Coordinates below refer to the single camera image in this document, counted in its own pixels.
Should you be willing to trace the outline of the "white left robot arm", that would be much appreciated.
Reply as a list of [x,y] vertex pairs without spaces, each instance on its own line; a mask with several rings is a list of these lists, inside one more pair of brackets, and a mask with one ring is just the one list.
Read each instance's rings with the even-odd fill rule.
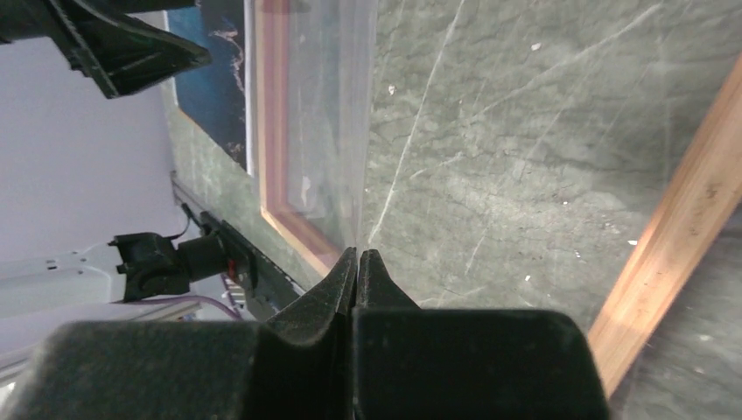
[[[4,1],[1,41],[48,38],[72,70],[117,99],[210,63],[206,48],[140,19],[187,7],[186,1]],[[118,235],[81,251],[3,263],[1,315],[182,295],[201,278],[187,249],[170,236]]]

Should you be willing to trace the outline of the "pink wooden picture frame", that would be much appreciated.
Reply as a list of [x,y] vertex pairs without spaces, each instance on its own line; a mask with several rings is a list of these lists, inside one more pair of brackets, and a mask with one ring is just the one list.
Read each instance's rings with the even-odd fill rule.
[[666,198],[738,1],[382,1],[362,241],[423,305],[548,307],[625,372],[711,245]]

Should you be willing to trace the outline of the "clear acrylic sheet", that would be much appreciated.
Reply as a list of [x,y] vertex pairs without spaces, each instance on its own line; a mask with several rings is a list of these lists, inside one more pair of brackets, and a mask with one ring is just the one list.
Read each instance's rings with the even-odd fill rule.
[[356,241],[376,1],[254,1],[253,124],[264,219],[297,251]]

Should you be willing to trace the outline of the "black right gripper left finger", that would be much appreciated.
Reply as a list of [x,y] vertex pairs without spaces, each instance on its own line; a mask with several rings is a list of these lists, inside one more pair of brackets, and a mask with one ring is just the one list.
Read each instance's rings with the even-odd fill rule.
[[351,419],[357,251],[264,322],[80,322],[46,339],[4,419]]

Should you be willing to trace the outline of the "seascape photo print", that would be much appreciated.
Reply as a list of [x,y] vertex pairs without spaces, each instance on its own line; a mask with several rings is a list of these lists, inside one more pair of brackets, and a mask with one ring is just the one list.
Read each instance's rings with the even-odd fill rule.
[[165,23],[171,33],[205,47],[212,58],[210,64],[174,78],[178,107],[251,175],[245,3],[198,1],[193,7],[168,11]]

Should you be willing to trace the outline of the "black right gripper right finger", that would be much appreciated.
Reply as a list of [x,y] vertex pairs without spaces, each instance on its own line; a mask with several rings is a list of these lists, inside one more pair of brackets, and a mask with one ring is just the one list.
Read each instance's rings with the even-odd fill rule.
[[423,309],[370,249],[352,321],[359,419],[610,416],[587,340],[559,311]]

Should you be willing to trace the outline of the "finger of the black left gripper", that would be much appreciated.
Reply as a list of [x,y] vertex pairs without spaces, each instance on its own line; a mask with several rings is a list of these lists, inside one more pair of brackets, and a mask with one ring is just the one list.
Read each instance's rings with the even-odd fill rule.
[[49,38],[72,70],[92,79],[106,98],[115,99],[211,63],[206,48],[135,17],[195,4],[182,0],[3,1],[1,42]]

